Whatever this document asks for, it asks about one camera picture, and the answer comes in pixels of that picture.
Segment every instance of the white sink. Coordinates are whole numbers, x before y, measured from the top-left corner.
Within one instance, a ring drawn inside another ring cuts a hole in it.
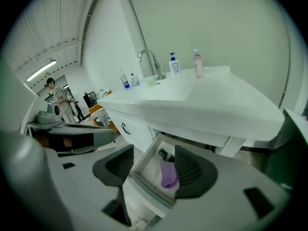
[[[273,139],[284,121],[266,96],[227,66],[204,68],[202,78],[186,69],[181,77],[112,93],[98,104],[142,119],[259,141]]]

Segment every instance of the ceiling light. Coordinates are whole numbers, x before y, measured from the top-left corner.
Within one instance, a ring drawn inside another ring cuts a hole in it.
[[[55,60],[51,61],[50,63],[46,64],[45,66],[41,67],[38,71],[36,71],[35,73],[33,73],[32,75],[30,75],[27,78],[27,81],[32,80],[35,76],[39,75],[41,72],[43,72],[44,70],[46,70],[47,68],[49,68],[50,66],[56,64],[57,62]]]

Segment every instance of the faucet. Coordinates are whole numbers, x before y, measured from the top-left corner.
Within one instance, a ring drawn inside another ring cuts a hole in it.
[[[157,72],[157,77],[158,79],[164,79],[164,73],[162,71],[162,69],[160,68],[160,65],[157,61],[157,58],[155,56],[155,54],[153,53],[153,51],[151,50],[142,50],[140,53],[139,53],[139,56],[138,56],[138,62],[141,62],[141,56],[143,55],[143,53],[146,53],[146,52],[150,52],[153,56],[153,60],[154,60],[154,64],[155,64],[155,68],[156,68],[156,72]]]

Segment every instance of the white cabinet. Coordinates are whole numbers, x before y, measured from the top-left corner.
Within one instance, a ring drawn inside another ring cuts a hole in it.
[[[146,152],[158,131],[128,120],[119,112],[110,110],[107,112],[124,139],[139,150]]]

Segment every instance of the black handle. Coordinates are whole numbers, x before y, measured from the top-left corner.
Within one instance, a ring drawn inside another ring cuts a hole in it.
[[[126,131],[125,126],[126,126],[126,125],[122,122],[121,127],[122,127],[122,129],[124,130],[124,132],[125,132],[126,134],[130,134],[130,135],[131,135],[130,132]]]

